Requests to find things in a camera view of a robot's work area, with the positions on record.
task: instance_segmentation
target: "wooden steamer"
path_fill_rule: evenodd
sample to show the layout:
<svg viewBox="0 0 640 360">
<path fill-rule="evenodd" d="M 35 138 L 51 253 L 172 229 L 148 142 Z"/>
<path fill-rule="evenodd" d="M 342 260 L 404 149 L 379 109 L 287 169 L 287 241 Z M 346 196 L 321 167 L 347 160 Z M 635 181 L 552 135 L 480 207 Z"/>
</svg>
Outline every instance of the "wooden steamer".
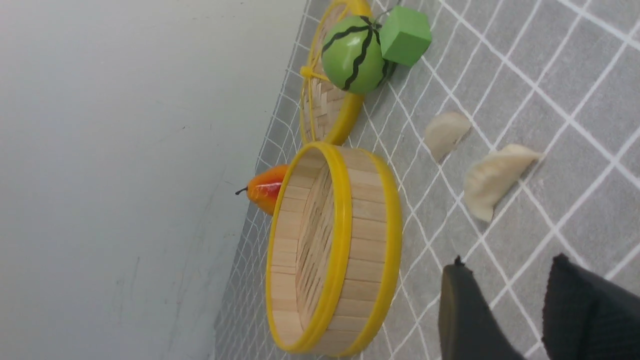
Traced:
<svg viewBox="0 0 640 360">
<path fill-rule="evenodd" d="M 396 288 L 401 222 L 384 161 L 361 149 L 306 144 L 271 225 L 266 302 L 275 343 L 292 353 L 363 350 Z"/>
</svg>

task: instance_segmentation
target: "yellow rim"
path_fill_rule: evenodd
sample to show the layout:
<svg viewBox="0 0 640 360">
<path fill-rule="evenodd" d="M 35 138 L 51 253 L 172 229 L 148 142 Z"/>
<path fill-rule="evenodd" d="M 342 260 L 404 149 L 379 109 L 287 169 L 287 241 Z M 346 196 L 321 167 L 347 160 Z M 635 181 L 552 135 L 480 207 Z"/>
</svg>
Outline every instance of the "yellow rim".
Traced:
<svg viewBox="0 0 640 360">
<path fill-rule="evenodd" d="M 296 165 L 302 156 L 310 149 L 318 149 L 322 152 L 331 173 L 335 211 L 332 248 L 326 279 L 324 280 L 324 288 L 320 294 L 316 311 L 312 315 L 307 328 L 302 332 L 300 338 L 292 345 L 285 345 L 282 342 L 282 339 L 280 339 L 280 335 L 278 334 L 278 330 L 275 326 L 271 303 L 271 262 L 273 256 L 273 238 L 275 237 L 275 229 L 278 224 L 280 205 L 285 193 L 284 189 L 286 189 L 287 184 L 289 183 L 292 171 L 296 168 Z M 269 328 L 271 329 L 274 342 L 284 351 L 302 353 L 313 349 L 322 335 L 326 332 L 326 329 L 333 318 L 333 313 L 335 312 L 338 300 L 340 299 L 342 285 L 344 284 L 351 246 L 351 214 L 353 209 L 351 207 L 351 188 L 348 184 L 349 175 L 340 152 L 334 146 L 323 142 L 312 142 L 306 144 L 289 165 L 289 169 L 282 181 L 282 187 L 278 194 L 275 212 L 271 221 L 265 287 Z"/>
<path fill-rule="evenodd" d="M 391 301 L 396 292 L 396 283 L 400 273 L 400 257 L 402 254 L 402 208 L 400 196 L 398 196 L 396 180 L 387 164 L 370 152 L 363 151 L 373 161 L 380 173 L 382 185 L 385 189 L 385 202 L 387 205 L 387 254 L 385 267 L 383 268 L 382 281 L 373 311 L 364 329 L 353 344 L 341 354 L 336 356 L 351 356 L 362 350 L 376 337 L 382 323 L 387 317 Z"/>
<path fill-rule="evenodd" d="M 316 48 L 316 43 L 320 36 L 320 29 L 323 27 L 326 18 L 329 16 L 329 13 L 338 5 L 344 4 L 346 5 L 345 11 L 340 15 L 339 19 L 344 18 L 346 15 L 346 10 L 349 10 L 353 15 L 365 15 L 372 16 L 371 8 L 369 4 L 367 4 L 366 0 L 333 0 L 331 5 L 327 11 L 325 11 L 322 19 L 320 20 L 320 24 L 316 29 L 316 34 L 314 35 L 314 39 L 311 43 L 311 51 L 309 52 L 309 57 L 307 58 L 307 70 L 301 69 L 300 74 L 303 76 L 303 85 L 302 90 L 300 91 L 300 107 L 304 107 L 305 103 L 305 93 L 306 98 L 309 104 L 313 104 L 313 91 L 311 89 L 311 79 L 319 78 L 323 81 L 329 81 L 326 76 L 322 74 L 316 74 L 313 72 L 313 68 L 316 67 L 318 59 L 320 59 L 321 53 L 314 54 L 314 49 Z M 349 137 L 349 133 L 351 129 L 353 129 L 353 125 L 358 120 L 358 115 L 360 114 L 360 109 L 362 108 L 362 104 L 364 103 L 363 95 L 356 95 L 347 93 L 342 101 L 342 106 L 340 107 L 340 112 L 338 113 L 338 119 L 335 121 L 335 124 L 331 128 L 331 131 L 322 139 L 322 141 L 327 143 L 332 143 L 334 145 L 342 145 Z M 315 119 L 313 115 L 313 108 L 309 109 L 309 123 L 311 126 L 311 139 L 306 136 L 306 127 L 305 127 L 305 112 L 303 110 L 300 111 L 300 136 L 302 136 L 302 142 L 304 144 L 317 141 L 316 137 L 316 127 L 315 127 Z"/>
</svg>

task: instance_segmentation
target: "woven bamboo bottom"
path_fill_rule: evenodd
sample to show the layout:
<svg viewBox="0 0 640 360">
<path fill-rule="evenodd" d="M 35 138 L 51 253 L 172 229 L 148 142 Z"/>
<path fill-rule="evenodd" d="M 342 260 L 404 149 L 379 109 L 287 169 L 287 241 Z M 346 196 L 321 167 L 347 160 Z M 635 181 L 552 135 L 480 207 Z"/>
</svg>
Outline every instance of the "woven bamboo bottom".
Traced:
<svg viewBox="0 0 640 360">
<path fill-rule="evenodd" d="M 318 38 L 316 40 L 316 46 L 312 49 L 312 54 L 318 56 L 318 61 L 314 67 L 314 72 L 317 74 L 325 75 L 322 65 L 322 46 L 324 38 L 333 25 L 340 21 L 340 15 L 342 15 L 346 5 L 341 4 L 336 6 L 330 14 L 327 16 L 324 24 L 319 28 Z M 350 16 L 351 12 L 347 11 L 346 16 Z M 303 136 L 308 141 L 324 140 L 325 137 L 331 131 L 333 125 L 338 120 L 340 108 L 347 93 L 342 91 L 330 82 L 322 81 L 318 78 L 312 78 L 311 82 L 311 103 L 308 94 L 305 94 L 302 102 L 302 107 L 305 116 L 305 132 Z M 313 109 L 314 118 L 314 131 L 316 132 L 316 138 L 314 139 L 311 132 L 311 114 L 309 109 Z"/>
</svg>

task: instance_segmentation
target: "white dumpling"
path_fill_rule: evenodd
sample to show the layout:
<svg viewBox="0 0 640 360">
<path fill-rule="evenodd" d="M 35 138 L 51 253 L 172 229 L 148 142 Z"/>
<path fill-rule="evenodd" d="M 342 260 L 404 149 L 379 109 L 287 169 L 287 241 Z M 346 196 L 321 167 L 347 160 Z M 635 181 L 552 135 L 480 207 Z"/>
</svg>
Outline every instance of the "white dumpling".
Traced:
<svg viewBox="0 0 640 360">
<path fill-rule="evenodd" d="M 434 117 L 424 130 L 424 144 L 433 159 L 440 160 L 456 148 L 462 136 L 471 128 L 471 122 L 456 112 L 442 113 Z"/>
<path fill-rule="evenodd" d="M 474 217 L 490 222 L 496 203 L 542 154 L 522 145 L 509 144 L 492 152 L 467 172 L 464 200 Z"/>
</svg>

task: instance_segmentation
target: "green block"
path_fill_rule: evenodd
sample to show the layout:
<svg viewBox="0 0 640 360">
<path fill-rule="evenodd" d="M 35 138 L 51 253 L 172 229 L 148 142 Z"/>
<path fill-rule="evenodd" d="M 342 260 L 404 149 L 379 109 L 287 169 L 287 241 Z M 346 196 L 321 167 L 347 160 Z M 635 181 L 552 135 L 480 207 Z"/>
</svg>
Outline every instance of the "green block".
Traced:
<svg viewBox="0 0 640 360">
<path fill-rule="evenodd" d="M 431 45 L 431 29 L 427 15 L 396 6 L 380 29 L 382 58 L 413 66 Z"/>
</svg>

